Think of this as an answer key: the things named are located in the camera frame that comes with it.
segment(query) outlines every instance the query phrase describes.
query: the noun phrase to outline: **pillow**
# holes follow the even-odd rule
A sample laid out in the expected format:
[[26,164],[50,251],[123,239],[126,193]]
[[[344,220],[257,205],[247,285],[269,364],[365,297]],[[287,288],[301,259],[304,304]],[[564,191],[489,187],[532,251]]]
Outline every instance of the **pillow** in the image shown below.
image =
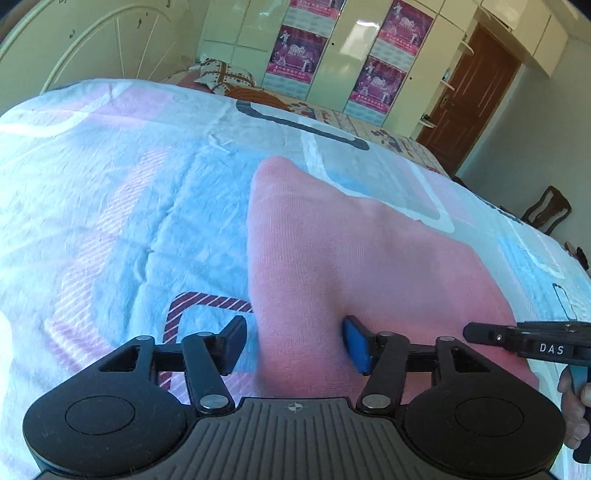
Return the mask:
[[255,86],[255,81],[252,79],[250,73],[221,60],[207,60],[201,62],[200,73],[201,75],[195,80],[195,83],[207,85],[211,90],[220,83],[228,83],[230,85],[243,87]]
[[236,100],[244,100],[245,102],[258,103],[260,105],[268,105],[287,112],[289,107],[279,100],[276,96],[263,91],[257,87],[242,87],[231,85],[229,83],[220,83],[213,89],[216,95],[224,95]]

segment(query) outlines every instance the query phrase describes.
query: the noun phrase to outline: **bedsheet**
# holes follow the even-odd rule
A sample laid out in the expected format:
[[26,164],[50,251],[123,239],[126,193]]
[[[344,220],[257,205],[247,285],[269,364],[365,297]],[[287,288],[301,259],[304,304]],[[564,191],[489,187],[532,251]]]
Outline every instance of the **bedsheet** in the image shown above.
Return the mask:
[[[137,335],[176,342],[240,312],[248,340],[226,381],[236,398],[257,395],[246,211],[251,178],[271,155],[470,245],[516,321],[590,317],[589,278],[556,241],[301,115],[173,85],[88,80],[7,112],[0,144],[0,478],[37,473],[21,433],[31,403]],[[559,404],[562,366],[530,366]],[[161,383],[187,400],[182,377]],[[591,474],[566,448],[552,471]]]
[[280,95],[279,93],[270,90],[266,91],[276,96],[279,100],[284,102],[292,112],[297,113],[298,115],[304,115],[318,120],[319,122],[345,130],[351,135],[363,138],[367,142],[378,144],[415,162],[417,165],[425,167],[431,171],[436,171],[444,177],[449,178],[449,175],[437,161],[435,155],[433,155],[427,147],[411,138],[392,134],[384,128],[376,127],[375,125],[371,125],[362,120],[357,120],[342,112],[303,102],[296,98]]

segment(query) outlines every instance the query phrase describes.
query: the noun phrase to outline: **wooden chair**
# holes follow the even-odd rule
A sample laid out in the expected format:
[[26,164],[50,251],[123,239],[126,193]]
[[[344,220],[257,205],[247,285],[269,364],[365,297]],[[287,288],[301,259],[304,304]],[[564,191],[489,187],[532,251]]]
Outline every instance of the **wooden chair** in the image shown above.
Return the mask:
[[[552,194],[552,197],[550,198],[548,205],[540,213],[538,213],[533,220],[530,220],[531,214],[542,206],[542,204],[545,202],[546,198],[548,198],[548,195],[550,195],[550,193]],[[542,230],[542,227],[546,223],[548,223],[555,215],[561,213],[564,210],[566,210],[566,212],[563,215],[559,216],[552,223],[552,225],[550,225],[548,229],[544,232]],[[556,187],[553,187],[551,185],[546,189],[546,191],[540,198],[540,201],[535,205],[532,205],[524,213],[523,217],[521,217],[521,221],[531,225],[534,228],[537,228],[546,235],[550,235],[552,231],[556,228],[556,226],[560,222],[562,222],[566,217],[568,217],[572,211],[573,209],[571,208],[569,201],[566,198],[564,198],[564,195],[562,195]]]

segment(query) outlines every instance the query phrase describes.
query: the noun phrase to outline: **brown door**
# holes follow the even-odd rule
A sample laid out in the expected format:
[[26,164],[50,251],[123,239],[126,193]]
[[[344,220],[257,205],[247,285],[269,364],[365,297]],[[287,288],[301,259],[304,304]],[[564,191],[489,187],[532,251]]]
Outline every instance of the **brown door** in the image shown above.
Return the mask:
[[481,25],[469,45],[474,55],[464,54],[431,114],[436,128],[423,128],[417,141],[425,145],[450,175],[454,175],[495,112],[519,60]]

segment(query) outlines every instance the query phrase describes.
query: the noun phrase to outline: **pink cloth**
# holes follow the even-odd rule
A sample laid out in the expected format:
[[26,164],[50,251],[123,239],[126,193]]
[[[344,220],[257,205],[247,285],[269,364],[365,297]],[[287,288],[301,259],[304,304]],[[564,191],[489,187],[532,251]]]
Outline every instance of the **pink cloth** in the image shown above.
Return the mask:
[[[471,247],[377,200],[347,196],[285,158],[265,160],[254,175],[248,259],[263,395],[355,402],[367,378],[343,347],[346,315],[424,345],[463,339],[469,322],[515,324]],[[537,389],[526,360],[472,347]],[[403,401],[429,382],[429,374],[410,374]]]

